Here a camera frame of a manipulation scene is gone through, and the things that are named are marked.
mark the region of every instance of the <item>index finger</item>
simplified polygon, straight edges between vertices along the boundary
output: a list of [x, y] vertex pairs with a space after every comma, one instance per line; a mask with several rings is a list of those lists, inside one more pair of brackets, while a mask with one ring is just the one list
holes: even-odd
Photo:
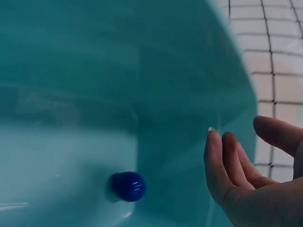
[[256, 134], [265, 142], [295, 156], [295, 152], [303, 139], [303, 129], [278, 119], [257, 116], [254, 119]]
[[208, 133], [204, 150], [204, 163], [207, 187], [213, 199], [222, 206], [236, 187], [225, 171], [222, 140], [220, 134], [216, 131]]

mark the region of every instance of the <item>woman's hand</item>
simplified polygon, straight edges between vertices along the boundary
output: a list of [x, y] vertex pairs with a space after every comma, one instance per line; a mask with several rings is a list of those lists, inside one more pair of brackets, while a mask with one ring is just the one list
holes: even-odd
[[303, 227], [303, 129], [258, 116], [258, 136], [294, 157], [294, 179], [263, 177], [232, 133], [207, 137], [204, 162], [208, 189], [237, 227]]

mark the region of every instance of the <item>blue ball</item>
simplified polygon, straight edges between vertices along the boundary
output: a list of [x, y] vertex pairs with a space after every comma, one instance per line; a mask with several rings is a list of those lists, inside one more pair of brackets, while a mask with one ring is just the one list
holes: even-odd
[[135, 202], [141, 199], [146, 191], [143, 178], [134, 172], [123, 172], [112, 175], [111, 187], [122, 200]]

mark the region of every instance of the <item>tile grout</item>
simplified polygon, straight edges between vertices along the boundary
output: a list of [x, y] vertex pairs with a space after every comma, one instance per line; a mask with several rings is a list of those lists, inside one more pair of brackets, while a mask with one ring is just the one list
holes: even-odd
[[[272, 89], [273, 89], [273, 117], [276, 117], [276, 105], [275, 105], [275, 97], [276, 97], [276, 89], [275, 89], [275, 74], [274, 74], [274, 63], [273, 63], [273, 52], [272, 52], [272, 45], [271, 45], [271, 40], [270, 40], [270, 34], [269, 34], [269, 28], [268, 28], [268, 22], [267, 22], [267, 17], [266, 17], [266, 12], [263, 4], [263, 0], [260, 0], [262, 10], [263, 10], [263, 15], [264, 15], [264, 20], [265, 20], [265, 25], [266, 25], [266, 32], [267, 32], [267, 38], [268, 38], [268, 46], [269, 46], [269, 53], [270, 53], [270, 66], [271, 66], [271, 75], [272, 75]], [[270, 165], [273, 163], [274, 159], [274, 147], [271, 146], [270, 148]], [[268, 177], [272, 176], [272, 166], [270, 166]]]

